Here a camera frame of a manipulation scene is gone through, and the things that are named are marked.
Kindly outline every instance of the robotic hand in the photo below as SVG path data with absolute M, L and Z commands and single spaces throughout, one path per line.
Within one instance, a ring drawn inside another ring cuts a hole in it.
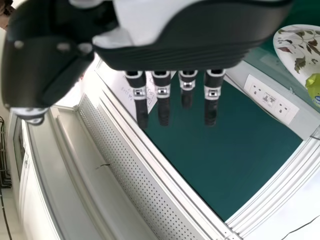
M 205 124 L 215 124 L 225 69 L 270 37 L 292 0 L 27 0 L 11 16 L 1 66 L 4 106 L 38 125 L 94 59 L 125 71 L 137 122 L 148 125 L 152 71 L 161 125 L 169 123 L 170 72 L 192 105 L 205 70 Z

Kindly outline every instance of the white plate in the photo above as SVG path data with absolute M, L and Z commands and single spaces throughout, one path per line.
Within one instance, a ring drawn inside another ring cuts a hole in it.
M 303 85 L 315 73 L 320 73 L 320 26 L 289 25 L 273 37 L 279 59 Z

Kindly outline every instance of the white paper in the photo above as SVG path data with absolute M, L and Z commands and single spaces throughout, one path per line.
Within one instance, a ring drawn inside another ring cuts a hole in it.
M 103 82 L 111 89 L 113 94 L 118 98 L 122 105 L 127 109 L 130 115 L 137 119 L 136 115 L 136 105 L 133 98 L 133 90 L 126 80 L 123 71 L 116 71 L 111 69 L 103 61 L 98 64 L 96 72 L 101 77 Z M 150 71 L 146 73 L 146 99 L 148 113 L 152 110 L 157 102 L 157 97 L 155 95 L 155 84 Z

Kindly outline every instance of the green object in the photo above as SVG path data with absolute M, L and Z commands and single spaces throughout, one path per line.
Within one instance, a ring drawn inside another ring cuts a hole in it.
M 145 132 L 224 221 L 302 142 L 227 82 L 222 85 L 216 126 L 206 127 L 203 72 L 196 80 L 191 109 L 182 108 L 177 75 L 172 80 L 170 101 L 169 126 L 159 125 L 156 105 Z
M 312 74 L 305 82 L 313 103 L 320 107 L 320 73 Z

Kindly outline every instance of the floral pattern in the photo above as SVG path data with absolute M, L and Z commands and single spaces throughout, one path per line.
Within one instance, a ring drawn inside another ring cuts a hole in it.
M 287 54 L 300 52 L 303 57 L 297 57 L 294 62 L 294 70 L 300 74 L 300 70 L 306 64 L 318 64 L 320 57 L 320 31 L 313 29 L 292 29 L 278 30 L 278 34 L 283 35 L 277 38 L 276 48 Z

